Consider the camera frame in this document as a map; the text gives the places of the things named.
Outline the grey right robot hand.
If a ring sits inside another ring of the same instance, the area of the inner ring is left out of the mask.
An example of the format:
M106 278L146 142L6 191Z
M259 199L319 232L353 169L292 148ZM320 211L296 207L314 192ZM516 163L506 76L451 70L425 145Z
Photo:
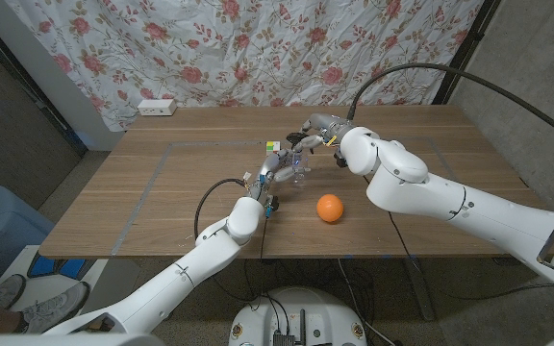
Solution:
M299 153L320 145L340 145L345 134L353 128L354 125L348 119L326 113L313 113L299 132L293 133L298 140L292 143L292 151Z

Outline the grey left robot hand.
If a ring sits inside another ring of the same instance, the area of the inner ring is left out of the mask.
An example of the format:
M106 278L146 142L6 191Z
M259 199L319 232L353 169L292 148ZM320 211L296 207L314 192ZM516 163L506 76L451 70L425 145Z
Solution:
M281 183L293 179L300 183L311 168L303 152L293 152L282 149L269 154L261 165L256 179L248 188L248 196L257 200L265 200L272 183Z

